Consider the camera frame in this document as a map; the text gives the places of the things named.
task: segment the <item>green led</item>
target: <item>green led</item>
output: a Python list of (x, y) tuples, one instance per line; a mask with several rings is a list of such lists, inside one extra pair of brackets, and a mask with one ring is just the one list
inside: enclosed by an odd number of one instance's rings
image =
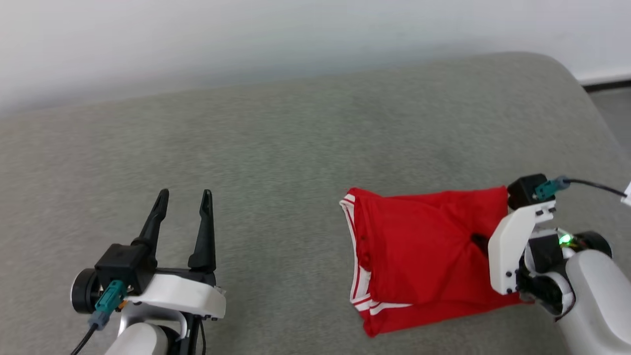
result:
[(571, 234), (564, 234), (561, 238), (558, 239), (559, 244), (569, 243), (572, 240)]

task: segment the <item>red folded cloth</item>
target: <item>red folded cloth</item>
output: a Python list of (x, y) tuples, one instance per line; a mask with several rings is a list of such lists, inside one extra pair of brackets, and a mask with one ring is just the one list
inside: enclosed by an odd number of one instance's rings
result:
[(507, 199), (504, 187), (395, 197), (349, 190), (340, 205), (355, 250), (350, 300), (366, 333), (520, 303), (491, 288), (484, 245)]

